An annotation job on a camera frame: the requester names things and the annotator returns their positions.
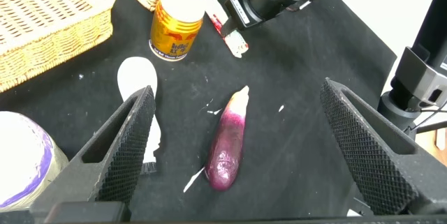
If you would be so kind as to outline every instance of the white container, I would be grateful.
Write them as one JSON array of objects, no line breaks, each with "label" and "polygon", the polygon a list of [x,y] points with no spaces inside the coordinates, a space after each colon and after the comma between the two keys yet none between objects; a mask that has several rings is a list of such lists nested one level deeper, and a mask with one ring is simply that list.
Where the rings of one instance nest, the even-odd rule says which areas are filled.
[{"label": "white container", "polygon": [[67,165],[65,154],[38,124],[0,112],[0,212],[28,208]]}]

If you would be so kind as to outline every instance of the can label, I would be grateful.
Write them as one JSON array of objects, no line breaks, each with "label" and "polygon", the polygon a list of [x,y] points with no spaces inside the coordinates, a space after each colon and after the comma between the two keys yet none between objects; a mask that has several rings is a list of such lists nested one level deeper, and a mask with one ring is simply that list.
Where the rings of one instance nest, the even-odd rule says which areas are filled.
[{"label": "can label", "polygon": [[149,44],[158,57],[171,61],[183,59],[191,49],[201,25],[202,20],[193,24],[177,21],[158,5]]}]

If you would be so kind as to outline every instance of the white lid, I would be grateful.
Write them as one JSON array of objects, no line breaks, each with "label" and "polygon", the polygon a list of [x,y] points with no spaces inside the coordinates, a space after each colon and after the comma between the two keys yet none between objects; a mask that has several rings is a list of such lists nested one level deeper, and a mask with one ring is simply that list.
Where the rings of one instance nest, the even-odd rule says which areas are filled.
[{"label": "white lid", "polygon": [[0,112],[0,204],[22,192],[40,173],[44,144],[38,127],[21,114]]},{"label": "white lid", "polygon": [[197,22],[205,14],[201,0],[161,0],[161,5],[167,14],[181,22]]}]

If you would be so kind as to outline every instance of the white speck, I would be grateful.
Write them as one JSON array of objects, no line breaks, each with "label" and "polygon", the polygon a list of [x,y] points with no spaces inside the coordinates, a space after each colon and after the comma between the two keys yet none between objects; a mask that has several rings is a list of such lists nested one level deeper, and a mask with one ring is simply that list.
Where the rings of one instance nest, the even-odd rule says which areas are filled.
[{"label": "white speck", "polygon": [[358,214],[356,211],[349,209],[347,215],[348,217],[355,217],[355,216],[361,216],[360,214]]},{"label": "white speck", "polygon": [[210,105],[210,103],[211,103],[213,100],[214,100],[214,98],[211,98],[211,101],[208,102],[208,104],[207,104],[206,106],[204,106],[202,109],[200,109],[199,112],[200,112],[201,110],[205,109],[206,107],[208,107],[208,105]]},{"label": "white speck", "polygon": [[193,182],[197,179],[197,177],[200,175],[200,173],[204,170],[205,168],[202,167],[202,169],[200,169],[200,171],[198,171],[195,175],[193,175],[191,177],[191,179],[189,180],[188,184],[184,187],[183,189],[183,193],[186,192],[186,190],[188,190],[189,187],[191,187],[191,185],[193,184]]},{"label": "white speck", "polygon": [[207,111],[210,114],[214,114],[217,115],[222,109],[218,109],[217,111],[213,112],[213,111]]}]

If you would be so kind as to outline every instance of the black cable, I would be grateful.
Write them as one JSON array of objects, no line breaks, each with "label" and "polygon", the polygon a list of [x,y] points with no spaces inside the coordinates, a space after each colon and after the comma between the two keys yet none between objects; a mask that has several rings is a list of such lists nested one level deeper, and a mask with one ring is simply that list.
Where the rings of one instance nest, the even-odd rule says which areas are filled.
[{"label": "black cable", "polygon": [[447,110],[421,110],[420,112],[441,112],[441,113],[446,113]]},{"label": "black cable", "polygon": [[442,128],[447,128],[447,121],[442,121],[442,122],[431,124],[428,126],[419,126],[418,130],[416,131],[416,134],[426,133],[426,132],[429,132],[432,130],[438,130],[438,129],[442,129]]},{"label": "black cable", "polygon": [[408,129],[410,129],[410,130],[417,129],[420,125],[422,125],[423,123],[429,121],[429,120],[430,120],[434,115],[436,115],[438,112],[447,112],[447,111],[442,110],[442,108],[443,108],[444,106],[446,106],[446,105],[447,105],[447,101],[444,102],[444,104],[443,104],[442,106],[440,106],[437,110],[421,110],[421,112],[431,112],[431,111],[433,111],[433,113],[432,113],[428,118],[426,118],[426,119],[424,119],[422,122],[420,122],[417,126],[414,126],[413,128],[411,128],[410,126],[408,126],[408,127],[404,130],[404,132],[406,132]]}]

